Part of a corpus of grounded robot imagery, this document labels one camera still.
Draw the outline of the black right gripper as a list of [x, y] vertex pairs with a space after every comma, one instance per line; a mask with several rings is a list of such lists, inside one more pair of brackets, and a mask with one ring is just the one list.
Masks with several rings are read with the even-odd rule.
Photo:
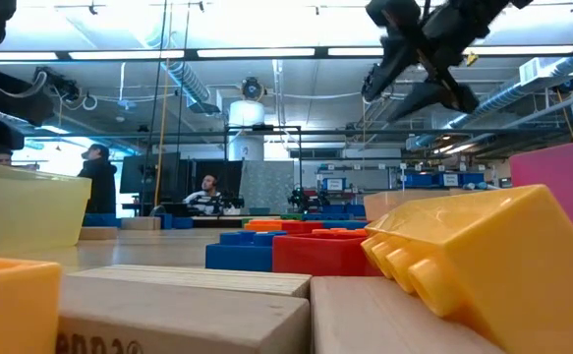
[[479, 105], [472, 90], [449, 72], [461, 63], [462, 52], [471, 42], [461, 29], [467, 23], [462, 5], [448, 1], [430, 14], [415, 0], [371, 0], [366, 6], [373, 23], [386, 29], [386, 35], [380, 39], [382, 60], [364, 79], [363, 100], [378, 99], [411, 66], [420, 65], [428, 73], [388, 116], [389, 122], [436, 103], [465, 113]]

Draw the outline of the peach plastic bin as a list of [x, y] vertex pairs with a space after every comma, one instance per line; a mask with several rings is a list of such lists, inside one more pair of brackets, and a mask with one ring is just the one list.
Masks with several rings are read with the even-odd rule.
[[380, 192], [364, 197], [366, 218], [373, 221], [409, 201], [469, 194], [468, 190], [404, 190]]

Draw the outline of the blue long toy brick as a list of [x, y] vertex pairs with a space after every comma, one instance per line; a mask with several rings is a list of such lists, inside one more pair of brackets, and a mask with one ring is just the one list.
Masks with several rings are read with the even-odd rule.
[[305, 213], [302, 214], [302, 220], [306, 221], [326, 221], [326, 220], [353, 220], [354, 215], [351, 213]]
[[325, 229], [342, 228], [348, 230], [363, 229], [369, 223], [362, 220], [324, 220], [322, 225]]

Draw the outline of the small black robot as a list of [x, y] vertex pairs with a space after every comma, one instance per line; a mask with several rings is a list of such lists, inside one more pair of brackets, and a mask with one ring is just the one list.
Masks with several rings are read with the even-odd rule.
[[316, 190], [296, 187], [287, 199], [297, 213], [309, 213], [319, 209]]

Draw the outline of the red small toy brick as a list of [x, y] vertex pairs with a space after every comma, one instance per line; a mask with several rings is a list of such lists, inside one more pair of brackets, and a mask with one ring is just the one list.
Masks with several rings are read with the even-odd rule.
[[288, 234], [310, 234], [314, 230], [323, 229], [322, 221], [283, 220], [281, 230]]
[[272, 271], [312, 276], [382, 276], [361, 243], [364, 229], [314, 230], [273, 238]]

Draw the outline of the black computer monitor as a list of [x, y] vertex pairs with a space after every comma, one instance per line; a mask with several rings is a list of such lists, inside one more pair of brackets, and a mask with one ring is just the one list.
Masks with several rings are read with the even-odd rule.
[[205, 176], [215, 179], [215, 191], [226, 197], [238, 197], [242, 182], [242, 161], [221, 159], [190, 160], [187, 169], [187, 192], [201, 190]]
[[120, 192], [154, 193], [159, 183], [161, 194], [177, 191], [183, 182], [185, 164], [178, 153], [126, 156], [123, 159]]

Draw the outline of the orange long toy brick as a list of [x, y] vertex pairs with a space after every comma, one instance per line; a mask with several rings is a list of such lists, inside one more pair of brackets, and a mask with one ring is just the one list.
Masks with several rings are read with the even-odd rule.
[[244, 225], [244, 229], [255, 232], [281, 231], [283, 223], [281, 219], [252, 219]]

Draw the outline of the yellow toy brick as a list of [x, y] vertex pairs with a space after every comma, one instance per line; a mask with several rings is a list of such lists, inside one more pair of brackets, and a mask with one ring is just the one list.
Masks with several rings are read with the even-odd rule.
[[573, 222], [545, 185], [409, 201], [366, 227], [370, 263], [508, 354], [573, 354]]

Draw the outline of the long wooden plank block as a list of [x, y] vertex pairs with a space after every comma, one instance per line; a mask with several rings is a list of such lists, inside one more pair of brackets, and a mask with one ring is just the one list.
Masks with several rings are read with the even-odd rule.
[[72, 275], [299, 298], [310, 297], [312, 279], [311, 275], [297, 273], [156, 265], [110, 265]]

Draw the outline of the printed wooden block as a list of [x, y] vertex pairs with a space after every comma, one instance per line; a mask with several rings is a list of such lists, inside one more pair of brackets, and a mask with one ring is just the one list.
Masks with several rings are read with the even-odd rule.
[[305, 298], [68, 275], [56, 354], [310, 354]]

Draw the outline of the yellow plastic bin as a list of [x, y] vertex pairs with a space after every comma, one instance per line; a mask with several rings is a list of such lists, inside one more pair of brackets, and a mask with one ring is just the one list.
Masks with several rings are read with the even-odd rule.
[[78, 243], [87, 178], [0, 165], [0, 255]]

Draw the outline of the silver ventilation duct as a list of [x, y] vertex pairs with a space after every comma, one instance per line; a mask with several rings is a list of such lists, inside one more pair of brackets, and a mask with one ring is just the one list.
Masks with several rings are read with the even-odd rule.
[[458, 129], [541, 89], [565, 82], [573, 75], [573, 57], [535, 57], [519, 67], [519, 79], [480, 99], [476, 109], [452, 119], [444, 129]]
[[172, 60], [162, 63], [170, 79], [183, 92], [187, 107], [196, 114], [219, 114], [221, 109], [211, 103], [210, 91], [201, 82], [188, 62]]

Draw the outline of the white round duct column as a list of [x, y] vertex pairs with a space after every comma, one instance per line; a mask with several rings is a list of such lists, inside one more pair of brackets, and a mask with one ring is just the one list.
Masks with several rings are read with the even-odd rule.
[[256, 101], [238, 100], [229, 106], [228, 128], [234, 136], [228, 140], [229, 160], [263, 160], [264, 139], [254, 135], [253, 127], [264, 123], [264, 106]]

